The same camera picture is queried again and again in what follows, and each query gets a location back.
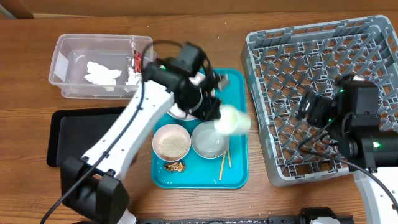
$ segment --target chopsticks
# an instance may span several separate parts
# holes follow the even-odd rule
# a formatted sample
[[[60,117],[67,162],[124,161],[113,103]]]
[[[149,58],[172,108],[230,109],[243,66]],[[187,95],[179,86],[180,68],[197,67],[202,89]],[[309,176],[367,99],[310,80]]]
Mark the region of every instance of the chopsticks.
[[[221,162],[221,169],[220,169],[220,177],[218,178],[219,181],[221,181],[221,178],[223,176],[223,170],[224,170],[224,162],[225,162],[225,154],[227,153],[228,155],[228,161],[229,161],[229,168],[232,168],[232,163],[231,163],[231,155],[229,153],[229,149],[227,149],[226,152],[223,154],[223,161]]]

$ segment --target wooden table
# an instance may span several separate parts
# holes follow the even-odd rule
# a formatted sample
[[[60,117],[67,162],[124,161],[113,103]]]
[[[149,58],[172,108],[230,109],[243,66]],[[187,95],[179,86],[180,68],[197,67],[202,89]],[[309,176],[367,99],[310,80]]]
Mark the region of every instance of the wooden table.
[[[384,14],[398,27],[397,11],[235,14],[216,16],[91,17],[0,21],[0,223],[38,223],[60,196],[59,169],[46,164],[51,115],[60,109],[123,106],[123,100],[70,100],[48,81],[61,34],[133,34],[188,40],[202,46],[215,67],[243,72],[239,54],[255,30]],[[159,49],[161,56],[165,50]],[[246,91],[250,117],[254,106]],[[353,176],[274,187],[267,178],[257,122],[249,133],[249,180],[239,190],[164,190],[150,177],[151,136],[124,185],[129,210],[142,218],[238,218],[297,214],[303,207],[330,207],[366,223]],[[63,205],[48,223],[84,220]]]

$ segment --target green light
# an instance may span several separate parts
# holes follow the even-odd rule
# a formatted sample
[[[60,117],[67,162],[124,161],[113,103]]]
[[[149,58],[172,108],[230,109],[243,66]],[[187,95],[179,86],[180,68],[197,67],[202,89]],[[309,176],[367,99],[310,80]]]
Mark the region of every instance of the green light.
[[[380,147],[381,145],[378,142],[373,143],[373,147]]]

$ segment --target dish rack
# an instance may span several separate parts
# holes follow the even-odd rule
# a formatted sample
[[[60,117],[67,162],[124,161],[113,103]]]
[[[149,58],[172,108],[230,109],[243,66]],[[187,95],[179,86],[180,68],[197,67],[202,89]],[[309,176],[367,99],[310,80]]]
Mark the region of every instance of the dish rack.
[[[317,128],[294,118],[312,91],[333,98],[336,77],[360,75],[379,87],[381,130],[398,130],[397,36],[389,19],[371,16],[252,32],[241,59],[259,122],[270,182],[284,186],[349,174],[339,162],[302,156],[298,144]],[[307,149],[338,154],[312,141]]]

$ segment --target gray bowl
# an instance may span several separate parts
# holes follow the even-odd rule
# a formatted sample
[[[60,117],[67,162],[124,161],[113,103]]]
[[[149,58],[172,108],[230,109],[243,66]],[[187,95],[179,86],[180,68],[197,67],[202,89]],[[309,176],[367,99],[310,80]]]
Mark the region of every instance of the gray bowl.
[[[193,130],[191,143],[199,156],[214,159],[222,156],[229,148],[229,136],[219,134],[214,129],[214,122],[203,122]]]

